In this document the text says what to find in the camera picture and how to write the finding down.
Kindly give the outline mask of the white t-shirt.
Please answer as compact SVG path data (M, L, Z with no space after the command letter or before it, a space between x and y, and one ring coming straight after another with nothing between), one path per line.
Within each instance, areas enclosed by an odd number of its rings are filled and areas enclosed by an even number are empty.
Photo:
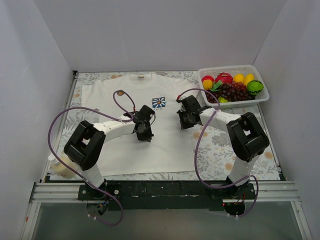
M105 137L97 162L104 176L192 171L194 147L181 128L177 97L196 96L186 79L149 73L96 80L82 87L81 105L101 112L99 122L133 114L133 133Z

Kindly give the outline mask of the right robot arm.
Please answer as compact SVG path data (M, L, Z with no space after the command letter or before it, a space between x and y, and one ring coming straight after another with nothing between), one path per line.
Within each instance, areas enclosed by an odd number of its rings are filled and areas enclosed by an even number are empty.
M202 126L199 138L194 150L194 169L199 181L208 189L221 190L232 199L237 199L245 192L250 174L257 159L270 145L269 138L251 112L245 114L231 114L217 110L210 106L201 107L195 96L178 96L176 102L180 104L179 116L180 127L183 130L190 129L196 125ZM198 171L197 156L201 138L207 127L212 127L228 133L235 160L233 168L226 177L224 185L208 184L202 180Z

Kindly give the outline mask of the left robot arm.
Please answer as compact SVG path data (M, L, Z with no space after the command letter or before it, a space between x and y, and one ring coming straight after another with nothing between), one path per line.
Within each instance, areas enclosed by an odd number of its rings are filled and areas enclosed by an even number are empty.
M86 192L95 200L106 196L107 181L102 176L97 162L103 145L124 135L136 134L140 142L150 142L154 134L151 119L155 111L143 105L139 111L124 113L115 120L89 123L84 120L64 146L63 152L81 169L81 175L88 180Z

